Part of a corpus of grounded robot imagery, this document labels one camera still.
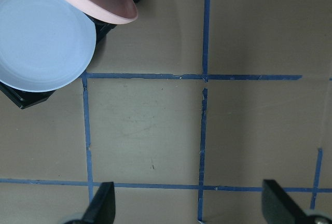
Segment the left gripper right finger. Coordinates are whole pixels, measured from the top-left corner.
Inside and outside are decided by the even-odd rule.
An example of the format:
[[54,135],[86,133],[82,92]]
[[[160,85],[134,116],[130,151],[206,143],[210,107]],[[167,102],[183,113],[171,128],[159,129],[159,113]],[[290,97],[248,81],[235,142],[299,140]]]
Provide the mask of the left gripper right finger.
[[267,223],[311,223],[311,218],[272,179],[262,182],[261,209]]

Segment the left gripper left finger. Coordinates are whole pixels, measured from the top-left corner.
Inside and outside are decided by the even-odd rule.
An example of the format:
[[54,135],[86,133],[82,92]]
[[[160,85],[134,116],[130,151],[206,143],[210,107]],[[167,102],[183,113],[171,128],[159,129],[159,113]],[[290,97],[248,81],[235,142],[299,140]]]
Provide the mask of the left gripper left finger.
[[83,223],[114,223],[115,188],[113,182],[101,183],[93,200],[81,218]]

